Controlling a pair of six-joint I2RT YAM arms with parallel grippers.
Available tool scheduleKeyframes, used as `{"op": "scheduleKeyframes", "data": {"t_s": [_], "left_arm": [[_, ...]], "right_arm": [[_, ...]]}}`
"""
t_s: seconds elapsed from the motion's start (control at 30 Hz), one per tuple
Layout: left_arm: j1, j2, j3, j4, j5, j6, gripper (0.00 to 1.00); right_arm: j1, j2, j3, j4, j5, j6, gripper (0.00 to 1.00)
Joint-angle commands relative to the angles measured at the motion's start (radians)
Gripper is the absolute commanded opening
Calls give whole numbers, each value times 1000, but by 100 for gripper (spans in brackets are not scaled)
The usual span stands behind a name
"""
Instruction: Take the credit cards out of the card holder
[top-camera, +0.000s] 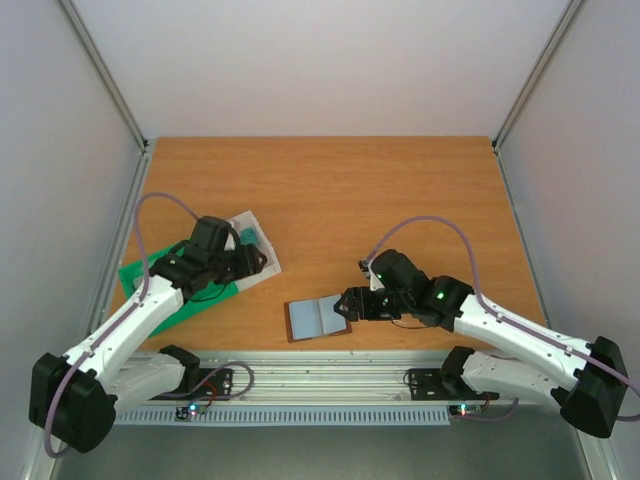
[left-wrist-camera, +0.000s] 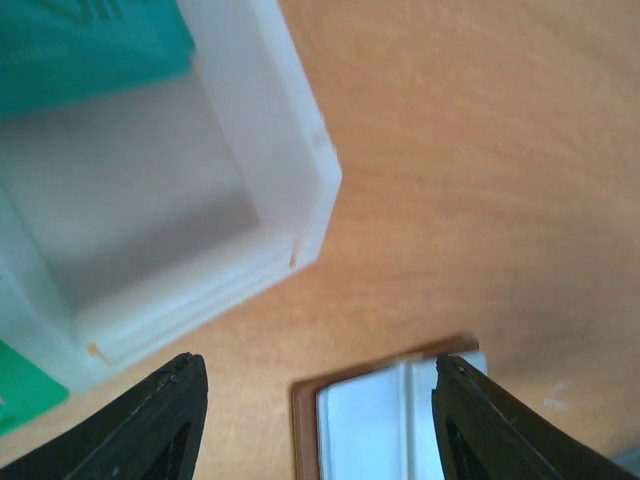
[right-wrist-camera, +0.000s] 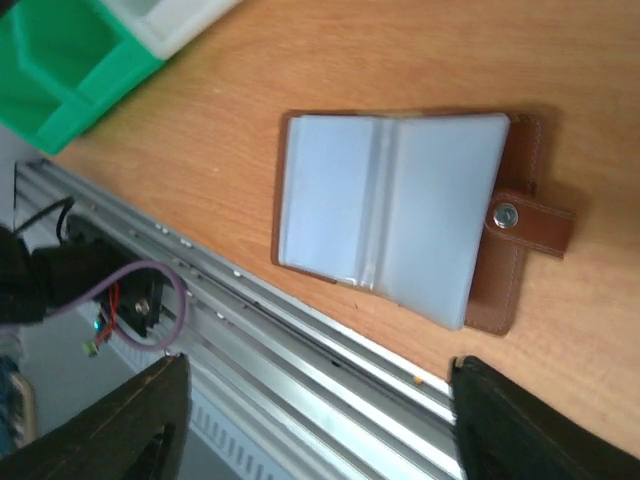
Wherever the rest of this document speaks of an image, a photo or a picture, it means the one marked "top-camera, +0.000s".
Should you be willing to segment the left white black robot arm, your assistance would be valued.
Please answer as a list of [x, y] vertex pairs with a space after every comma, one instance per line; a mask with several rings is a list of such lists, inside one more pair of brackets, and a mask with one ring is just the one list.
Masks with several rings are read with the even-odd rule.
[[141, 284], [115, 314], [65, 354], [44, 354], [33, 366], [28, 419], [45, 431], [45, 449], [59, 439], [86, 453], [99, 445], [116, 417], [152, 399], [225, 398], [214, 386], [226, 368], [205, 370], [191, 352], [169, 345], [145, 364], [124, 364], [169, 317], [188, 304], [210, 307], [275, 270], [272, 249], [255, 215], [230, 220], [203, 216], [190, 237], [154, 261], [145, 261]]

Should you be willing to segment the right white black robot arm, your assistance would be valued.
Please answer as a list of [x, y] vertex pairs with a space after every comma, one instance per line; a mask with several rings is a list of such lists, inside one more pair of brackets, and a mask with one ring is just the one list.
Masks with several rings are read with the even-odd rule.
[[579, 431], [611, 436], [628, 390], [619, 346], [599, 336], [574, 338], [490, 302], [450, 276], [430, 278], [404, 254], [386, 250], [366, 266], [369, 285], [345, 290], [333, 310], [348, 322], [409, 315], [429, 328], [479, 339], [509, 354], [493, 359], [472, 348], [451, 350], [440, 369], [444, 390], [496, 393], [546, 404]]

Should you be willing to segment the brown leather card holder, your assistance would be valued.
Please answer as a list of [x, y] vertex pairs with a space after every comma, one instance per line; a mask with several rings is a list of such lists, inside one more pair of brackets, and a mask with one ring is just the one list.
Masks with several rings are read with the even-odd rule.
[[345, 335], [351, 324], [334, 311], [339, 295], [299, 300], [284, 304], [285, 327], [289, 343]]

